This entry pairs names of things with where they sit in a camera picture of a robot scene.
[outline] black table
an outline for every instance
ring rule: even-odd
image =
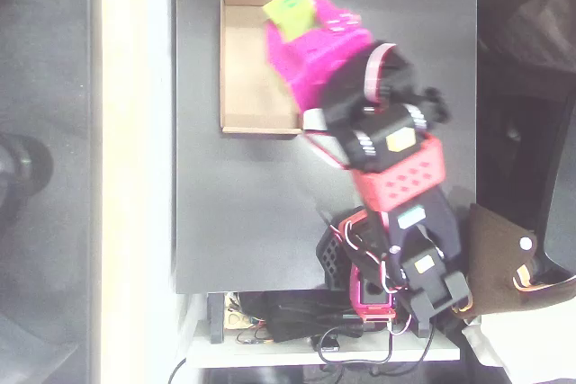
[[[443,143],[451,204],[475,199],[476,0],[332,0],[394,41],[418,83],[444,93],[454,119]],[[360,204],[348,173],[302,138],[226,137],[219,123],[220,0],[176,0],[176,289],[321,286],[315,247],[335,213]]]

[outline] cardboard tray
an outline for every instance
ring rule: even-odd
[[[271,0],[220,0],[220,125],[225,133],[302,132],[293,97],[266,60],[262,6]]]

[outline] white shelf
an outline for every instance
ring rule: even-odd
[[[243,345],[236,342],[239,331],[227,330],[222,344],[210,343],[208,323],[201,321],[196,327],[186,361],[195,368],[236,368],[247,366],[277,366],[295,364],[322,364],[312,351],[308,339],[297,339],[280,344]],[[388,354],[388,333],[366,334],[359,339],[340,336],[340,351],[327,353],[330,360],[381,360]],[[416,362],[427,339],[418,339],[407,333],[394,337],[391,362]],[[436,332],[425,361],[454,361],[460,359],[459,348],[444,335]]]

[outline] brown bag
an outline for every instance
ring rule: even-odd
[[[455,314],[470,318],[496,312],[552,306],[576,296],[576,278],[554,285],[531,285],[536,236],[483,207],[470,208],[468,305]]]

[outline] red perforated bracket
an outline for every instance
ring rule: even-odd
[[[375,211],[390,211],[446,178],[442,143],[427,134],[418,153],[381,173],[352,170],[357,190]]]

